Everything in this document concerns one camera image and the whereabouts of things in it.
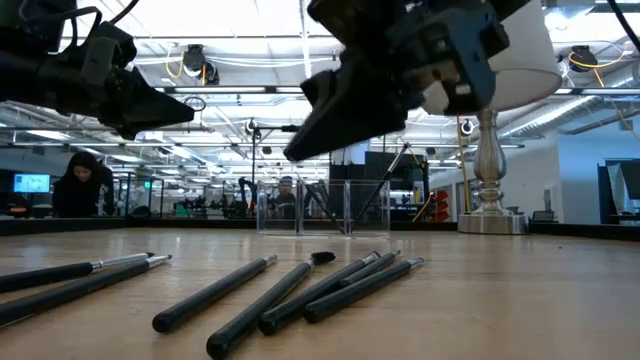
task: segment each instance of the table surface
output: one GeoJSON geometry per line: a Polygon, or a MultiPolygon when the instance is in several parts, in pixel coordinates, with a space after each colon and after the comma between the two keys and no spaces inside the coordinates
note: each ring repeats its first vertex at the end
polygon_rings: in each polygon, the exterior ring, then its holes
{"type": "MultiPolygon", "coordinates": [[[[638,359],[640,246],[551,236],[394,233],[391,240],[126,229],[0,239],[0,274],[143,251],[175,258],[146,274],[0,329],[0,359],[208,359],[207,338],[315,251],[338,259],[298,291],[372,250],[427,264],[320,324],[255,331],[231,359],[638,359]],[[170,335],[158,312],[250,260],[277,265],[170,335]]],[[[40,287],[0,294],[8,301],[40,287]]]]}

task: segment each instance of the ceiling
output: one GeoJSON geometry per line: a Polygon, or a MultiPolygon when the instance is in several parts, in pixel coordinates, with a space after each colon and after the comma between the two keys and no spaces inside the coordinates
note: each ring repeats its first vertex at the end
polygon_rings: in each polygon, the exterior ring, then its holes
{"type": "MultiPolygon", "coordinates": [[[[133,11],[118,23],[121,29],[136,38],[138,56],[134,63],[150,85],[200,86],[197,80],[184,72],[177,75],[180,72],[179,59],[182,51],[186,50],[189,44],[202,44],[205,46],[207,58],[218,69],[220,86],[244,87],[239,88],[237,93],[201,94],[207,107],[197,114],[193,122],[172,126],[171,131],[148,132],[138,138],[138,141],[198,143],[198,146],[167,146],[162,149],[143,146],[124,149],[113,145],[98,146],[99,143],[122,142],[122,139],[111,132],[100,130],[101,125],[95,119],[81,116],[63,117],[47,109],[28,106],[20,106],[23,111],[16,112],[17,104],[5,105],[4,109],[0,109],[0,115],[3,110],[6,111],[0,119],[7,127],[55,128],[55,133],[68,137],[66,140],[92,145],[82,147],[84,149],[117,155],[110,157],[108,162],[120,164],[121,167],[128,168],[142,163],[172,165],[174,171],[170,171],[169,167],[157,167],[155,170],[156,174],[166,175],[167,179],[182,178],[185,175],[193,179],[201,176],[215,179],[250,177],[251,137],[244,131],[246,122],[254,119],[260,126],[302,124],[311,106],[297,90],[297,85],[309,74],[337,68],[340,65],[335,55],[341,51],[341,44],[322,26],[306,16],[306,39],[302,36],[300,3],[298,0],[141,0],[133,11]],[[278,94],[246,93],[246,87],[266,85],[292,86],[293,91],[278,94]],[[58,130],[61,127],[82,130],[60,132],[58,130]],[[175,167],[180,165],[184,168],[179,169],[178,174],[175,167]]],[[[96,6],[102,11],[105,20],[112,18],[127,4],[128,0],[78,1],[79,7],[96,6]]],[[[550,12],[550,9],[547,9],[546,23],[556,54],[566,56],[573,45],[589,45],[601,63],[619,60],[616,64],[602,69],[606,82],[609,74],[635,62],[637,53],[633,51],[632,46],[625,45],[627,38],[615,16],[600,4],[596,4],[596,1],[593,6],[587,9],[592,10],[591,13],[564,11],[575,10],[569,7],[555,9],[563,10],[560,14],[571,14],[569,16],[558,16],[558,11],[550,12]],[[622,52],[625,52],[625,55],[619,59],[622,52]]],[[[640,31],[640,14],[628,13],[626,16],[636,31],[640,31]]],[[[92,21],[92,15],[79,19],[81,38],[86,37],[92,21]]],[[[71,28],[67,24],[63,47],[69,43],[70,36],[71,28]]],[[[560,67],[565,75],[564,87],[595,87],[597,84],[593,72],[569,71],[566,60],[560,67]]],[[[182,99],[186,95],[175,96],[182,99]]],[[[504,112],[500,115],[500,120],[502,123],[511,123],[541,106],[566,100],[566,97],[551,97],[522,109],[504,112]]],[[[455,119],[430,116],[421,109],[415,110],[409,114],[407,129],[401,134],[389,135],[387,143],[394,144],[402,138],[422,144],[423,146],[415,151],[423,152],[426,144],[455,144],[456,129],[455,119]]],[[[262,135],[261,148],[257,151],[257,164],[260,166],[256,170],[258,180],[273,181],[274,177],[294,172],[303,173],[303,176],[309,179],[328,176],[329,155],[294,166],[287,162],[282,154],[284,144],[291,137],[290,133],[263,131],[262,135]],[[270,146],[271,154],[267,155],[261,151],[265,146],[270,146]]],[[[63,139],[51,133],[38,135],[33,131],[17,134],[17,140],[20,142],[61,142],[63,139]]],[[[504,139],[504,142],[521,143],[527,139],[531,137],[510,136],[504,139]]],[[[374,142],[379,144],[381,140],[374,139],[374,142]]],[[[437,158],[449,159],[451,152],[451,149],[441,149],[437,158]]]]}

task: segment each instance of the screen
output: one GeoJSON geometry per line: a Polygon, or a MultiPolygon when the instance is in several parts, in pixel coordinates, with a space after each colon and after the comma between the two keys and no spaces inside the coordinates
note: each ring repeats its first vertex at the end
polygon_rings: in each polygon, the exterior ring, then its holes
{"type": "Polygon", "coordinates": [[[48,193],[50,175],[16,174],[13,178],[13,191],[17,193],[48,193]]]}

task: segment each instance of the white wall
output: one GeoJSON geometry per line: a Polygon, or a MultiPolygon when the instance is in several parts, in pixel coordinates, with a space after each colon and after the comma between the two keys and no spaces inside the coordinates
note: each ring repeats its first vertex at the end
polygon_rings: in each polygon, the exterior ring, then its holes
{"type": "MultiPolygon", "coordinates": [[[[556,135],[525,142],[524,149],[505,149],[507,175],[501,181],[504,207],[518,206],[520,212],[532,216],[544,210],[544,191],[552,190],[552,209],[563,220],[562,188],[556,135]]],[[[475,179],[473,163],[467,164],[467,176],[475,179]]],[[[462,170],[446,171],[430,179],[431,188],[463,181],[462,170]]]]}
{"type": "Polygon", "coordinates": [[[0,169],[62,176],[72,153],[45,148],[45,156],[32,149],[0,149],[0,169]]]}
{"type": "Polygon", "coordinates": [[[600,224],[597,166],[605,159],[640,158],[640,142],[613,123],[579,135],[560,135],[558,150],[565,222],[600,224]]]}

